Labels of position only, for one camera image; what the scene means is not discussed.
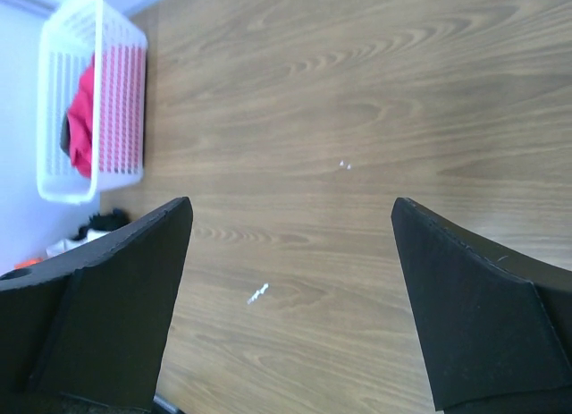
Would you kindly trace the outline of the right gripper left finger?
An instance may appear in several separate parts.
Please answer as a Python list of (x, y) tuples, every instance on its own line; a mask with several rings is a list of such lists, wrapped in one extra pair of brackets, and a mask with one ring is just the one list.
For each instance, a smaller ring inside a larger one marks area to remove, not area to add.
[(3, 275), (2, 411), (152, 411), (192, 223), (176, 198)]

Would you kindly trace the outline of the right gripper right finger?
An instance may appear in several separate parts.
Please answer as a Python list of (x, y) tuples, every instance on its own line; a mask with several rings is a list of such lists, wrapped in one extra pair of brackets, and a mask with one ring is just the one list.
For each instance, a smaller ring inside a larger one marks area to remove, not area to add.
[(437, 410), (569, 410), (571, 273), (399, 198), (391, 222)]

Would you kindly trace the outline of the orange t shirt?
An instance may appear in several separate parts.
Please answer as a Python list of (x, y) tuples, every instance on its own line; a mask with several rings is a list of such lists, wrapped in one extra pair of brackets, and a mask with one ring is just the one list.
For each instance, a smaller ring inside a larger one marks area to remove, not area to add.
[(23, 268), (27, 268), (30, 266), (34, 266), (37, 263), (41, 263), (43, 261), (43, 258), (32, 258), (23, 262), (20, 262), (19, 264), (16, 264), (14, 266), (15, 269), (23, 269)]

